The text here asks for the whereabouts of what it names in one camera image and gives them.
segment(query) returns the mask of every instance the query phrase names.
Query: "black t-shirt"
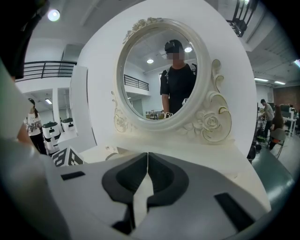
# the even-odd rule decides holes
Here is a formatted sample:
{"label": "black t-shirt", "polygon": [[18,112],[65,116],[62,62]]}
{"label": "black t-shirt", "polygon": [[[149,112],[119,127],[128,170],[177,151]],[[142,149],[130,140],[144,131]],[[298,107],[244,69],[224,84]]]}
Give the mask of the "black t-shirt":
{"label": "black t-shirt", "polygon": [[165,76],[166,74],[166,70],[161,74],[160,94],[170,96],[170,112],[175,114],[182,107],[183,100],[191,95],[196,82],[196,75],[188,64],[181,69],[170,67],[168,78]]}

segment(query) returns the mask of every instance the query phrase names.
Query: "man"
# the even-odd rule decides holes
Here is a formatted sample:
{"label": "man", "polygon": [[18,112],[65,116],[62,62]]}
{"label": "man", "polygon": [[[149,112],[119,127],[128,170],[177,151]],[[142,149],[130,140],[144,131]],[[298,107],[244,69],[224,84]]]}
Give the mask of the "man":
{"label": "man", "polygon": [[172,66],[163,71],[160,78],[160,95],[164,112],[175,114],[185,98],[191,95],[196,82],[196,65],[192,68],[184,62],[184,50],[178,40],[165,44],[167,59],[172,60]]}
{"label": "man", "polygon": [[264,99],[261,100],[261,104],[264,106],[264,113],[259,116],[259,119],[261,119],[264,116],[267,116],[267,123],[264,128],[264,138],[268,137],[268,131],[270,130],[272,126],[272,120],[274,118],[274,112],[270,104],[266,103]]}

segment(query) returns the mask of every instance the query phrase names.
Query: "black cap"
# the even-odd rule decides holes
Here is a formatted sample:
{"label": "black cap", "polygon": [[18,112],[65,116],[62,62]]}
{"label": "black cap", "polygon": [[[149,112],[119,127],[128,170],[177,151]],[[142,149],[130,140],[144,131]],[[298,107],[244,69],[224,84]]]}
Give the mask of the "black cap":
{"label": "black cap", "polygon": [[28,99],[34,106],[36,105],[35,101],[32,98]]}
{"label": "black cap", "polygon": [[182,44],[176,39],[170,40],[165,44],[166,53],[179,53],[181,52],[180,50],[183,50]]}

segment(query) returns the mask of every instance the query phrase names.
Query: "chair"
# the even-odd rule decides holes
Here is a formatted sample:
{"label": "chair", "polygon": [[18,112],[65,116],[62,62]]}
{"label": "chair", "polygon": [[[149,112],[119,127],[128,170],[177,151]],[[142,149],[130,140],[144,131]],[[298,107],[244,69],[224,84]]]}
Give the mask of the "chair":
{"label": "chair", "polygon": [[279,155],[281,154],[281,150],[283,148],[283,145],[285,143],[285,131],[281,128],[277,128],[275,131],[271,132],[270,134],[270,138],[269,138],[269,142],[268,142],[268,146],[270,144],[270,142],[272,141],[273,143],[275,143],[272,138],[274,138],[275,140],[279,140],[280,142],[276,142],[276,144],[280,145],[280,149],[279,149],[279,152],[277,154],[277,159],[279,158]]}

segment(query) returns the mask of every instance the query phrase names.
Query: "black slot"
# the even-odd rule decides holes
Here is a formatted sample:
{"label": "black slot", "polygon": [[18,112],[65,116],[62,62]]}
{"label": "black slot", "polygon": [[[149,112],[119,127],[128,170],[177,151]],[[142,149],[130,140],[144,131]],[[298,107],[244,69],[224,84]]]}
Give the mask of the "black slot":
{"label": "black slot", "polygon": [[61,175],[61,178],[65,181],[65,180],[69,180],[69,179],[73,179],[73,178],[78,178],[85,175],[84,172],[72,172],[72,173],[67,173],[67,174],[63,174]]}
{"label": "black slot", "polygon": [[228,193],[215,195],[215,199],[239,232],[254,223],[254,220]]}

